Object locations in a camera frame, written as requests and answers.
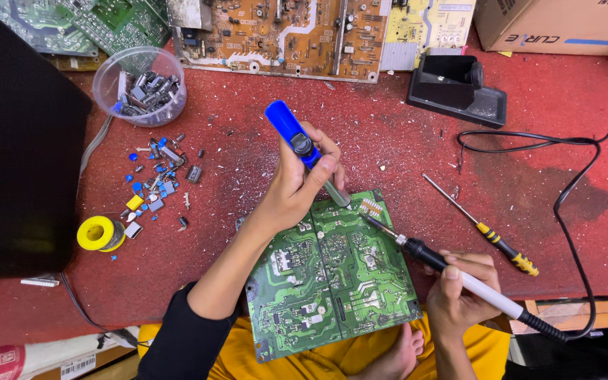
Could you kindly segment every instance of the blue desoldering pump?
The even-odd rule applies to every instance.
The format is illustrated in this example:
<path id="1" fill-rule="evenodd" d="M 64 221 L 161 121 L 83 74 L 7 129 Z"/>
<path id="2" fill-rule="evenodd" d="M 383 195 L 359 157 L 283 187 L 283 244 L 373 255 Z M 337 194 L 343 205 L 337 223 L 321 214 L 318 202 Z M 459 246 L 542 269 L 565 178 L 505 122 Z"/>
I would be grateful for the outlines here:
<path id="1" fill-rule="evenodd" d="M 264 114 L 281 137 L 290 144 L 292 151 L 297 154 L 304 166 L 309 170 L 313 169 L 322 155 L 285 102 L 276 100 L 266 107 Z M 329 179 L 323 187 L 340 207 L 346 207 L 350 204 L 349 193 L 346 190 L 338 190 Z"/>

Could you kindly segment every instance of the screwdriver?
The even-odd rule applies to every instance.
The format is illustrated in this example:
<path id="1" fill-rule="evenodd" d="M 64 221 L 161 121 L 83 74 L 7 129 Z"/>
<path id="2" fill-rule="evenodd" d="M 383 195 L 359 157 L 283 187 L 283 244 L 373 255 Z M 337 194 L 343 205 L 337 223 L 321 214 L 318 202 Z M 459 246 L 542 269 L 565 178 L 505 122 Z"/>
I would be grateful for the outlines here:
<path id="1" fill-rule="evenodd" d="M 425 173 L 422 174 L 422 176 L 424 176 L 424 178 L 426 178 L 428 183 L 433 185 L 433 187 L 435 187 L 441 194 L 443 194 L 445 198 L 447 198 L 450 202 L 452 202 L 452 204 L 455 205 L 459 209 L 459 211 L 463 212 L 463 214 L 466 215 L 468 217 L 468 219 L 470 219 L 471 222 L 473 222 L 475 224 L 475 227 L 477 227 L 477 229 L 480 230 L 480 232 L 482 233 L 482 236 L 487 238 L 487 240 L 490 243 L 492 243 L 494 245 L 494 247 L 499 248 L 499 251 L 501 251 L 508 258 L 508 260 L 511 260 L 511 263 L 513 265 L 515 265 L 521 272 L 531 274 L 534 277 L 538 276 L 538 269 L 536 269 L 536 266 L 534 265 L 534 263 L 531 262 L 527 258 L 527 256 L 514 250 L 505 241 L 503 241 L 501 236 L 498 233 L 496 233 L 493 229 L 487 227 L 482 222 L 478 222 L 471 214 L 469 214 L 466 210 L 464 210 L 463 207 L 461 207 L 459 203 L 456 203 L 456 201 L 452 197 L 450 197 L 449 194 L 445 193 L 444 190 L 442 190 L 439 186 L 437 186 L 431 178 L 428 178 L 428 176 Z"/>
<path id="2" fill-rule="evenodd" d="M 427 247 L 422 240 L 414 237 L 407 238 L 402 234 L 398 234 L 381 223 L 379 220 L 376 220 L 375 218 L 361 212 L 359 212 L 358 215 L 367 221 L 367 224 L 376 227 L 395 239 L 396 244 L 398 244 L 398 246 L 403 249 L 403 252 L 409 255 L 411 258 L 425 263 L 438 272 L 443 272 L 444 268 L 448 265 L 448 263 L 444 261 L 444 257 L 442 255 Z M 548 337 L 553 338 L 556 341 L 561 341 L 564 343 L 568 340 L 567 334 L 540 320 L 537 316 L 529 313 L 522 306 L 519 306 L 509 298 L 487 286 L 484 282 L 478 280 L 470 274 L 461 271 L 461 279 L 463 280 L 463 287 L 465 289 L 468 289 L 471 293 L 484 299 L 490 305 L 504 312 L 511 318 L 517 319 L 518 321 L 526 324 L 536 331 L 545 334 Z"/>

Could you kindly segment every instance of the yellow pants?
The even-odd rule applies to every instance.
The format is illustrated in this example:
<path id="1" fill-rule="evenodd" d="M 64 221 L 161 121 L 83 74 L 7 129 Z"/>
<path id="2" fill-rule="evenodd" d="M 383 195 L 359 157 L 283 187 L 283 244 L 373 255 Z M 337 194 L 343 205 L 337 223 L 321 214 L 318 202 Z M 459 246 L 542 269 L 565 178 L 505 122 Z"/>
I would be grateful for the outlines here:
<path id="1" fill-rule="evenodd" d="M 424 332 L 424 353 L 418 356 L 419 365 L 407 379 L 437 379 L 428 316 L 424 313 L 422 319 L 410 324 L 412 330 Z M 158 327 L 160 324 L 142 326 L 139 340 L 151 339 Z M 399 330 L 400 326 L 395 326 L 258 364 L 250 320 L 240 317 L 229 332 L 208 379 L 346 379 L 346 375 L 359 373 L 388 350 Z M 463 335 L 463 342 L 479 380 L 502 378 L 510 343 L 509 334 L 476 324 Z"/>

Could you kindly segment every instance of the hand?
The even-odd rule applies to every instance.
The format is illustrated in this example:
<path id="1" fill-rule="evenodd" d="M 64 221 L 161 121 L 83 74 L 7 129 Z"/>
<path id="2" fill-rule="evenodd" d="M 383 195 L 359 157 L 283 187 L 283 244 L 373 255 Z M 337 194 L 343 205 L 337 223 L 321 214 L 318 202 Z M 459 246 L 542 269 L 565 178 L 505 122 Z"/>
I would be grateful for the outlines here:
<path id="1" fill-rule="evenodd" d="M 461 271 L 501 292 L 494 260 L 489 255 L 439 251 L 449 264 L 428 291 L 428 324 L 434 340 L 461 340 L 470 326 L 494 318 L 501 311 L 463 289 Z M 426 273 L 436 272 L 425 267 Z"/>
<path id="2" fill-rule="evenodd" d="M 292 228 L 304 218 L 314 197 L 330 176 L 334 175 L 332 182 L 339 190 L 343 190 L 349 180 L 340 164 L 339 147 L 311 123 L 301 122 L 301 126 L 324 155 L 307 175 L 304 163 L 290 145 L 282 137 L 278 138 L 280 158 L 271 185 L 250 220 L 246 220 L 257 223 L 261 230 L 272 237 Z"/>

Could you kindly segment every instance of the black sleeve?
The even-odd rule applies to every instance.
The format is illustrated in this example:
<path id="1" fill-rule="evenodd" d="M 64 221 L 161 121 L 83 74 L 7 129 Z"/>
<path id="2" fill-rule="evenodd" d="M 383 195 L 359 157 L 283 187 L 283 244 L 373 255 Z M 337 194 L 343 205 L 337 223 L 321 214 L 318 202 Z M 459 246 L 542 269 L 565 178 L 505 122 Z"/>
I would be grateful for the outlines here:
<path id="1" fill-rule="evenodd" d="M 189 283 L 170 300 L 161 330 L 140 361 L 138 380 L 207 379 L 239 311 L 235 308 L 219 321 L 198 316 L 186 302 L 194 285 Z"/>

